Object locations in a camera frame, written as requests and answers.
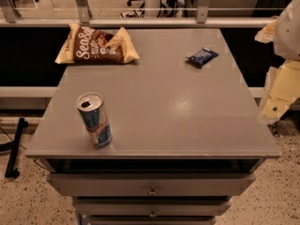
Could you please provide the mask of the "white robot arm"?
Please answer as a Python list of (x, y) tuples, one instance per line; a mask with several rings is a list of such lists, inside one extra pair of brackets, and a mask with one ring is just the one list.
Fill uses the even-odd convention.
[(300, 0), (292, 0), (255, 40), (272, 42), (274, 53), (284, 59), (279, 68), (269, 68), (259, 105), (258, 120), (271, 125), (300, 98)]

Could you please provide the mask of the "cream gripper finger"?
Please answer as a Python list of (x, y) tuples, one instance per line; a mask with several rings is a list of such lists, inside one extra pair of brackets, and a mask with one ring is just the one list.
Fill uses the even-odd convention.
[(257, 119), (264, 125), (278, 121), (300, 98), (300, 62), (286, 60), (270, 67), (265, 78)]
[(278, 20), (273, 20), (261, 29), (255, 36), (255, 40), (261, 43), (269, 43), (274, 41), (274, 34)]

